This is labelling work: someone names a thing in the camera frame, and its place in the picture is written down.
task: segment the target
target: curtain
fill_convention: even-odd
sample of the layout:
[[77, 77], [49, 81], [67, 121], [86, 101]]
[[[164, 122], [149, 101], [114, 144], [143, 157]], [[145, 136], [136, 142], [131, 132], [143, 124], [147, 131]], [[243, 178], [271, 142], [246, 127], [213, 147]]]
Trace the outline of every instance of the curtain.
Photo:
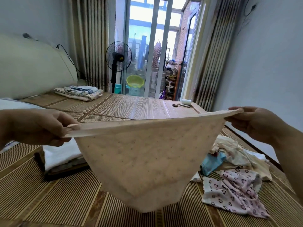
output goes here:
[[204, 110], [210, 111], [226, 54], [240, 11], [241, 0], [218, 0], [218, 11], [215, 11], [214, 29], [211, 31], [202, 72], [195, 85], [192, 100]]
[[71, 53], [78, 78], [86, 84], [109, 91], [108, 0], [69, 0], [71, 11]]

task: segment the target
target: forearm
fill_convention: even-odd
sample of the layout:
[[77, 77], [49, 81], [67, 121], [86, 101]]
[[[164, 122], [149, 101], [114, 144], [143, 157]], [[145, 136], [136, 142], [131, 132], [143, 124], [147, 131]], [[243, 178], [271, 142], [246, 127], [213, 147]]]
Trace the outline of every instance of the forearm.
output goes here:
[[0, 110], [0, 151], [11, 141], [10, 121], [8, 110]]
[[292, 188], [303, 204], [303, 133], [290, 127], [287, 135], [273, 145]]

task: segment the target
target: toilet paper roll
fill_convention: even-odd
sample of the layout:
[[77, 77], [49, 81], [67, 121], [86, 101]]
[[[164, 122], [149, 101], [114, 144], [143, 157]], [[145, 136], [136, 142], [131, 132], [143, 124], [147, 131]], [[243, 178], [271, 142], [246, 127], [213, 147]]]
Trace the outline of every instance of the toilet paper roll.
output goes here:
[[185, 105], [191, 106], [191, 100], [190, 100], [190, 99], [182, 99], [182, 100], [181, 100], [181, 103], [182, 103], [182, 104], [185, 104]]

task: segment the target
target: bed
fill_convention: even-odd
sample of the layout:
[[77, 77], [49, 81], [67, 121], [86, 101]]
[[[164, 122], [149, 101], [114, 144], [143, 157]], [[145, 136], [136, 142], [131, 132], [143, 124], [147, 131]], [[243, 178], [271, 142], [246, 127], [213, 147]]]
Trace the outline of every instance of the bed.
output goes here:
[[[69, 111], [79, 122], [169, 118], [203, 113], [173, 107], [173, 101], [104, 93], [92, 102], [52, 93], [23, 101]], [[229, 129], [222, 135], [255, 151]], [[102, 189], [90, 169], [51, 182], [43, 180], [34, 153], [40, 146], [18, 144], [0, 154], [0, 226], [302, 226], [303, 208], [284, 173], [271, 164], [273, 182], [264, 182], [259, 197], [271, 220], [240, 216], [202, 203], [203, 184], [190, 182], [181, 200], [155, 212], [140, 214]], [[218, 179], [216, 173], [210, 177]]]

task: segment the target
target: electric fan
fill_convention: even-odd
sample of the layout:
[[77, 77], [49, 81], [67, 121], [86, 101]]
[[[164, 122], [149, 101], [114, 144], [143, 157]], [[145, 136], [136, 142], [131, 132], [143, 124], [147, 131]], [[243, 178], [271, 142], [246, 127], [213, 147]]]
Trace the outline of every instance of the electric fan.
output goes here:
[[107, 48], [105, 59], [109, 68], [112, 69], [112, 93], [114, 93], [117, 71], [122, 72], [131, 64], [131, 49], [124, 42], [114, 42]]

